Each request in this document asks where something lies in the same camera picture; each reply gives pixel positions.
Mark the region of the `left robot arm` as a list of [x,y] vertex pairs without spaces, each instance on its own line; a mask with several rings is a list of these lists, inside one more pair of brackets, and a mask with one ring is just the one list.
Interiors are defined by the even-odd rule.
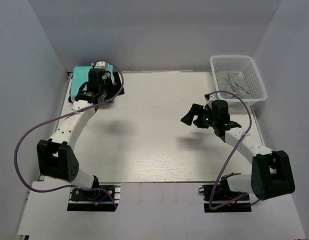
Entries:
[[92,68],[88,80],[75,96],[69,115],[48,140],[36,146],[40,174],[83,188],[90,200],[100,195],[98,178],[80,168],[74,153],[77,140],[99,107],[124,94],[123,76],[102,68]]

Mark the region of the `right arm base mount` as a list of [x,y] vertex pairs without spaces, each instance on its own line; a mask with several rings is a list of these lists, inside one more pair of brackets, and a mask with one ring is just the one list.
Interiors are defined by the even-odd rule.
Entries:
[[[198,188],[198,193],[203,196],[203,207],[205,213],[249,213],[252,211],[249,195],[246,195],[236,201],[232,201],[231,203],[216,210],[211,210],[209,207],[209,200],[213,190],[213,186],[213,184],[204,184]],[[242,192],[224,192],[222,190],[222,187],[220,187],[220,185],[218,184],[213,196],[211,206],[216,207],[236,197],[239,197],[242,194]]]

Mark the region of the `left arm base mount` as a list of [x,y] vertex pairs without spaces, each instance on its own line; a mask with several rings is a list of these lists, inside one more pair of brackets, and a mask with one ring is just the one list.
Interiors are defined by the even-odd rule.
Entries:
[[68,212],[115,212],[120,201],[121,184],[105,183],[99,187],[107,191],[83,191],[71,188],[67,211]]

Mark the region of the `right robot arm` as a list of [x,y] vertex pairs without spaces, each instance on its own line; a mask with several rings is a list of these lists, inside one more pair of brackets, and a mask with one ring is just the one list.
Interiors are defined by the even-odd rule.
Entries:
[[231,120],[226,101],[214,100],[206,106],[193,104],[180,121],[201,129],[213,128],[217,137],[251,164],[250,174],[230,173],[220,178],[215,189],[225,199],[254,194],[258,200],[264,201],[295,192],[288,154],[263,146],[244,132],[239,123]]

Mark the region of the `teal t-shirt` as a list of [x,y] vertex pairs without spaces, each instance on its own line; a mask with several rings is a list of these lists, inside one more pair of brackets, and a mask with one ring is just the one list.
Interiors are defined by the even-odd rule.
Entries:
[[73,69],[72,83],[69,92],[69,101],[74,102],[82,84],[88,81],[88,74],[92,66],[76,66]]

